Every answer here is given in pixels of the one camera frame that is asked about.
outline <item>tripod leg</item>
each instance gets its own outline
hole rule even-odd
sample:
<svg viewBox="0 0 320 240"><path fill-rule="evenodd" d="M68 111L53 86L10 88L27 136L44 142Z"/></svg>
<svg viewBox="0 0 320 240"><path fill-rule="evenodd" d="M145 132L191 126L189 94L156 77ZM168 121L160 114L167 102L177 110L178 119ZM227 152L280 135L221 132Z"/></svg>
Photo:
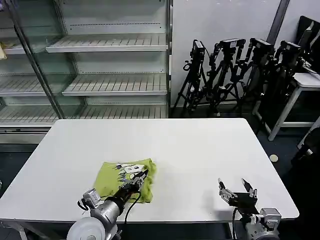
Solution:
<svg viewBox="0 0 320 240"><path fill-rule="evenodd" d="M248 83L250 83L252 81L253 75L254 74L253 74L253 70L252 70L251 73L250 73L249 79L248 79ZM237 102L236 106L232 109L232 110L235 110L237 108L241 108L241 110L240 110L241 113L242 113L242 107L246 103L247 98L249 98L249 97L254 95L249 90L249 87L246 87L246 89L245 88L242 88L242 89L243 89L243 95L242 95L242 97L240 97L240 100L239 100L239 102Z"/></svg>
<svg viewBox="0 0 320 240"><path fill-rule="evenodd" d="M202 76L204 85L207 85L208 82L207 82L207 79L206 79L205 71L204 71L204 69L202 67L201 67L201 76Z"/></svg>
<svg viewBox="0 0 320 240"><path fill-rule="evenodd" d="M259 132L261 131L262 127L265 125L265 121L263 120L263 118L261 118L261 120L259 121L259 125L258 128L255 132L255 135L258 136Z"/></svg>
<svg viewBox="0 0 320 240"><path fill-rule="evenodd" d="M256 71L259 71L258 84L257 86L249 92L249 97L253 97L252 108L255 107L258 101L261 101L264 95L265 80L267 78L266 71L259 66Z"/></svg>
<svg viewBox="0 0 320 240"><path fill-rule="evenodd" d="M243 105L243 101L242 99L240 98L239 102L237 102L237 104L230 110L230 113L235 111L237 108L241 108L241 111L242 111L242 105Z"/></svg>
<svg viewBox="0 0 320 240"><path fill-rule="evenodd" d="M186 91L186 95L185 95L185 99L184 99L184 103L183 103L183 108L182 108L182 112L180 114L180 118L184 118L185 116L185 112L187 110L187 104L188 104L188 99L189 99L189 95L191 93L191 83L189 83L188 85L188 89Z"/></svg>
<svg viewBox="0 0 320 240"><path fill-rule="evenodd" d="M172 108L172 111L171 111L171 116L174 115L174 112L175 112L176 107L177 107L177 105L178 105L178 103L179 103L179 100L180 100L181 96L183 96L183 94L184 94L184 90L185 90L185 87L186 87L187 83L188 83L188 76L187 76L187 78L184 80L184 83L183 83L183 85L182 85L182 87L181 87L181 90L180 90L180 92L178 93L178 97L177 97L177 99L176 99L176 101L175 101L175 103L174 103L174 106L173 106L173 108Z"/></svg>
<svg viewBox="0 0 320 240"><path fill-rule="evenodd" d="M225 93L224 98L221 99L221 102L225 101L229 94L234 96L235 99L236 99L236 105L231 110L227 111L227 113L232 113L238 107L242 106L241 98L239 97L239 92L238 92L238 89L237 89L237 84L233 83L232 86L230 86L228 88L227 92Z"/></svg>
<svg viewBox="0 0 320 240"><path fill-rule="evenodd" d="M234 83L233 88L234 88L234 93L235 93L236 106L237 105L239 106L240 117L242 117L242 104L241 104L241 99L239 97L239 92L238 92L238 88L237 88L236 83Z"/></svg>
<svg viewBox="0 0 320 240"><path fill-rule="evenodd" d="M220 113L214 104L210 104L209 109L206 112L207 118L210 118L212 114L216 114L217 117L220 117Z"/></svg>

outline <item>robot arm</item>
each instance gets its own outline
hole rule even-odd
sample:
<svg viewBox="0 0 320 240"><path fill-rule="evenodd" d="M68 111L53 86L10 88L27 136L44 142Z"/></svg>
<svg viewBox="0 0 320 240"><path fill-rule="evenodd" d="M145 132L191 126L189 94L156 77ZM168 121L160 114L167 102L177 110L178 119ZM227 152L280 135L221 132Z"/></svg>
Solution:
<svg viewBox="0 0 320 240"><path fill-rule="evenodd" d="M257 189L253 189L250 183L242 179L246 192L232 192L227 189L221 179L219 182L219 195L229 204L236 207L242 218L242 226L236 228L232 219L233 238L251 240L278 240L277 227L281 220L281 214L275 208L262 208L260 213L256 209Z"/></svg>
<svg viewBox="0 0 320 240"><path fill-rule="evenodd" d="M95 189L83 194L78 206L83 210L90 209L90 216L77 221L69 230L67 240L110 240L113 237L120 239L116 225L117 218L123 213L126 202L132 194L140 193L148 170L139 172L129 182L123 184L113 195L108 196L101 204L101 197Z"/></svg>

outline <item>empty shelf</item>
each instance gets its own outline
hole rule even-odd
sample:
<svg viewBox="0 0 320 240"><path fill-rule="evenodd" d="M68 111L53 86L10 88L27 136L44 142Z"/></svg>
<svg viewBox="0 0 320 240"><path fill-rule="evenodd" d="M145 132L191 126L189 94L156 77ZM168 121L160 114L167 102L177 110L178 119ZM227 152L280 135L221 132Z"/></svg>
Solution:
<svg viewBox="0 0 320 240"><path fill-rule="evenodd" d="M61 106L69 115L74 114L79 106ZM52 126L58 117L50 105L5 106L0 111L0 127L5 126Z"/></svg>
<svg viewBox="0 0 320 240"><path fill-rule="evenodd" d="M46 48L48 53L166 51L165 33L69 35Z"/></svg>
<svg viewBox="0 0 320 240"><path fill-rule="evenodd" d="M88 105L69 119L164 119L165 105Z"/></svg>
<svg viewBox="0 0 320 240"><path fill-rule="evenodd" d="M60 93L65 86L66 75L47 76L53 93ZM44 97L44 92L36 75L0 75L0 97Z"/></svg>
<svg viewBox="0 0 320 240"><path fill-rule="evenodd" d="M4 40L1 43L4 46L3 51L6 55L26 54L18 39ZM46 49L45 42L39 41L33 44L33 41L31 41L31 43L31 48L35 54L41 53Z"/></svg>
<svg viewBox="0 0 320 240"><path fill-rule="evenodd" d="M80 74L62 92L64 96L166 95L165 73Z"/></svg>

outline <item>white table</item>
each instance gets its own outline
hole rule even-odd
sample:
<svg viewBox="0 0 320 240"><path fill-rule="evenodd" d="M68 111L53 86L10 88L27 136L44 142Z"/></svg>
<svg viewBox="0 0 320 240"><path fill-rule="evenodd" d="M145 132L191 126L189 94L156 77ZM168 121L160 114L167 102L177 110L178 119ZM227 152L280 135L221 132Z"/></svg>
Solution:
<svg viewBox="0 0 320 240"><path fill-rule="evenodd" d="M275 123L273 129L265 124L266 130L269 133L269 141L273 141L278 134L280 128L292 128L292 127L302 127L309 128L314 122L286 122L286 118L289 115L291 109L295 105L302 91L320 91L320 75L312 72L307 73L296 73L294 75L295 89L291 94L288 102L286 103L283 111L281 112L277 122ZM257 104L253 110L253 114L256 114L261 120L261 115L258 112L259 104Z"/></svg>
<svg viewBox="0 0 320 240"><path fill-rule="evenodd" d="M241 178L251 183L258 210L299 216L245 119L102 119L57 121L0 199L0 220L77 221L86 216L77 201L103 162L147 158L157 167L153 200L137 204L129 222L231 222L218 178L234 192L245 192Z"/></svg>

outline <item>gray floor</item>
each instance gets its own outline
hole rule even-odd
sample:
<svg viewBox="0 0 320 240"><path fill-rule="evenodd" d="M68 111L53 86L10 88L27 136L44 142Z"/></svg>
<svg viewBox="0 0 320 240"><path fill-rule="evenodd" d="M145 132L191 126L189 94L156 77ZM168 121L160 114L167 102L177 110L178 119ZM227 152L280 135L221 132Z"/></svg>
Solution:
<svg viewBox="0 0 320 240"><path fill-rule="evenodd" d="M222 117L233 118L237 117L237 114L222 114ZM252 129L255 131L258 126L258 120L252 116L249 111L242 115L249 122ZM192 115L193 118L205 117L204 112L199 109L197 113ZM307 132L307 128L298 128L298 129L287 129L281 131L279 136L275 138L274 141L268 141L266 132L262 130L257 138L259 139L262 147L264 148L267 155L276 154L279 157L277 163L273 163L274 168L282 177L288 170L291 168L290 160L297 151L297 144ZM0 197L3 195L4 191L10 185L11 181L14 179L16 174L22 168L22 166L27 161L28 157L31 155L35 146L30 145L24 147L24 152L12 152L16 146L8 147L0 145L0 180L3 182L3 189L0 190ZM177 225L174 224L157 225L154 224L148 225L148 234L155 235L155 231L161 234L156 235L156 239L169 239L168 235L170 233L170 239L223 239L223 237L216 237L217 235L223 236L224 229L222 226L213 226L212 224L203 224L194 225ZM139 229L139 226L131 226L130 228L135 228L135 232ZM143 231L146 231L146 225L143 225ZM11 228L1 228L0 227L0 240L19 240L19 233ZM290 229L285 229L282 232L281 239L299 239L295 236L294 232Z"/></svg>

